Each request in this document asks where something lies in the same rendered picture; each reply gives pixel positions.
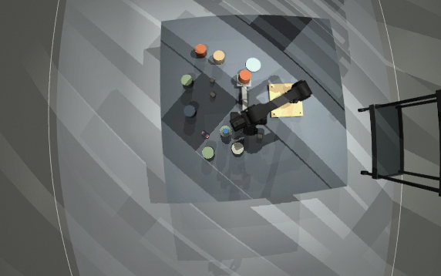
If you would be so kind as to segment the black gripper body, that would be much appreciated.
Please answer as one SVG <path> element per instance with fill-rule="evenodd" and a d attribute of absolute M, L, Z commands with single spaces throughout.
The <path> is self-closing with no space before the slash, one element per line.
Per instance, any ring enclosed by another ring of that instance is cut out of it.
<path fill-rule="evenodd" d="M 238 112 L 231 112 L 231 119 L 238 116 Z M 268 123 L 267 117 L 262 120 L 259 125 L 266 125 Z"/>

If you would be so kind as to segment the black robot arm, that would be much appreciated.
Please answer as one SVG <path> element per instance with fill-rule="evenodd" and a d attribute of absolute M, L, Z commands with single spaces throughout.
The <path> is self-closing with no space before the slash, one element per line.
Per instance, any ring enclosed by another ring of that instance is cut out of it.
<path fill-rule="evenodd" d="M 268 103 L 258 103 L 249 106 L 241 111 L 241 115 L 229 120 L 234 130 L 244 128 L 244 135 L 253 136 L 258 133 L 256 125 L 260 124 L 264 118 L 274 109 L 283 106 L 285 103 L 298 103 L 311 97 L 312 91 L 304 80 L 299 80 L 291 86 L 286 93 Z M 246 112 L 246 110 L 248 110 Z M 253 123 L 254 122 L 254 123 Z"/>

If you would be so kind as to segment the orange cylinder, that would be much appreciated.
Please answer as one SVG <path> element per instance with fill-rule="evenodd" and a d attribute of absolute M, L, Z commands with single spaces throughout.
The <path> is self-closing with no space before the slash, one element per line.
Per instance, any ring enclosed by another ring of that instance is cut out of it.
<path fill-rule="evenodd" d="M 196 50 L 196 55 L 201 59 L 207 55 L 205 45 L 199 44 L 196 46 L 195 50 Z"/>
<path fill-rule="evenodd" d="M 247 70 L 242 70 L 239 75 L 238 81 L 243 84 L 248 84 L 251 77 L 251 73 Z"/>

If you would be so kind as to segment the tan cylinder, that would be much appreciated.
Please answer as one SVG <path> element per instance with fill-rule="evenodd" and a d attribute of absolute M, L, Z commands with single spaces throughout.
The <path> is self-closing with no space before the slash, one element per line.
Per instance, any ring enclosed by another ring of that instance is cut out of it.
<path fill-rule="evenodd" d="M 215 51 L 214 53 L 214 62 L 218 65 L 222 64 L 224 62 L 224 52 L 222 51 Z"/>

